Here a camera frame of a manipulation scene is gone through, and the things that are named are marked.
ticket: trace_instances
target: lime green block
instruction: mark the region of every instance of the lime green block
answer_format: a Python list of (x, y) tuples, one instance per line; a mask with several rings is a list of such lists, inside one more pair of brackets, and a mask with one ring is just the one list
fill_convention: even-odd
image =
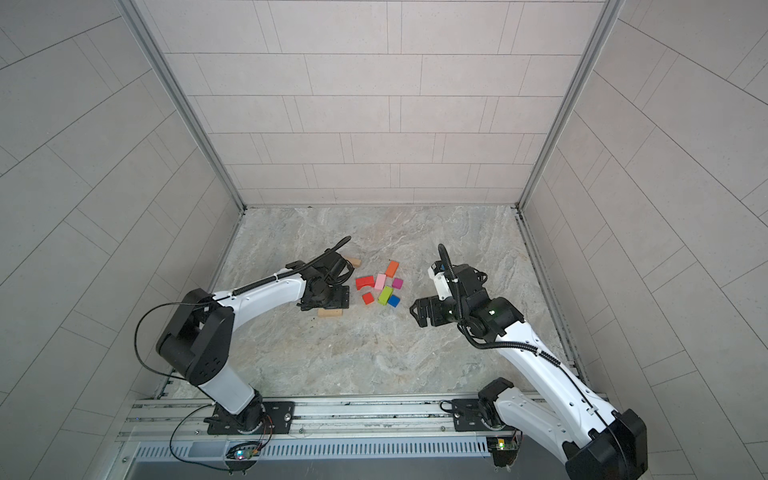
[(389, 296), (392, 295), (392, 291), (393, 291), (392, 287), (385, 286), (384, 289), (382, 290), (382, 294), (379, 295), (379, 300), (378, 300), (379, 303), (381, 303), (382, 305), (386, 305), (387, 300), (389, 300)]

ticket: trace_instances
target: wooden block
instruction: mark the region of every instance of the wooden block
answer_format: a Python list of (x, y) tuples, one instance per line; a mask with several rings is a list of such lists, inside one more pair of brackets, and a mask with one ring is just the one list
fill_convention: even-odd
[(384, 290), (382, 290), (382, 294), (379, 295), (379, 303), (386, 305), (387, 301), (389, 300), (389, 296), (392, 295), (392, 291), (392, 287), (385, 286)]
[(376, 281), (373, 279), (373, 275), (371, 276), (361, 276), (360, 278), (355, 278), (355, 286), (358, 290), (362, 289), (364, 286), (374, 286), (376, 285)]
[(397, 271), (398, 266), (400, 266), (400, 263), (394, 260), (389, 262), (389, 266), (386, 269), (385, 275), (387, 275), (389, 278), (393, 278), (395, 276), (395, 272)]
[(362, 260), (359, 258), (355, 258), (355, 257), (344, 257), (344, 258), (346, 258), (355, 268), (360, 268), (360, 265), (362, 265)]
[(328, 318), (330, 316), (341, 316), (342, 313), (344, 313), (344, 310), (341, 310), (340, 308), (334, 308), (334, 309), (324, 309), (319, 308), (317, 309), (317, 318)]
[(386, 282), (386, 275), (384, 273), (380, 273), (376, 276), (376, 283), (373, 285), (374, 290), (381, 290), (384, 288), (384, 283)]

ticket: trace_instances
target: orange block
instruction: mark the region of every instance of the orange block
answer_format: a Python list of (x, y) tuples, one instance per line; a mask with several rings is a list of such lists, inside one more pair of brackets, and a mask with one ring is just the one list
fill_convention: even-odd
[(386, 267), (386, 272), (384, 272), (385, 275), (387, 275), (389, 278), (393, 278), (395, 276), (395, 272), (397, 271), (397, 267), (400, 266), (400, 263), (392, 260), (389, 262), (389, 266)]

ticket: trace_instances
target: side wall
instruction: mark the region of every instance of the side wall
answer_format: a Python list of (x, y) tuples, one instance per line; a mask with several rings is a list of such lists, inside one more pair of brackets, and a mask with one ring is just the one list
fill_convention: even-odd
[[(0, 478), (82, 478), (238, 211), (111, 0), (0, 7)], [(170, 314), (142, 324), (150, 354)]]
[(136, 0), (251, 205), (517, 201), (601, 2)]
[(627, 1), (525, 205), (658, 478), (768, 472), (766, 31), (765, 2)]

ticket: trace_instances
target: red block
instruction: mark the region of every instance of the red block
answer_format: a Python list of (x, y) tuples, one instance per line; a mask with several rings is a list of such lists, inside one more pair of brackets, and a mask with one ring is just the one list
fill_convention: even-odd
[(373, 276), (362, 276), (355, 279), (355, 285), (357, 285), (357, 289), (360, 290), (364, 286), (376, 285), (376, 280), (373, 278)]
[(389, 278), (392, 278), (395, 276), (395, 272), (397, 271), (397, 267), (400, 266), (400, 263), (392, 260), (389, 262), (389, 266), (386, 269), (386, 272), (384, 272)]

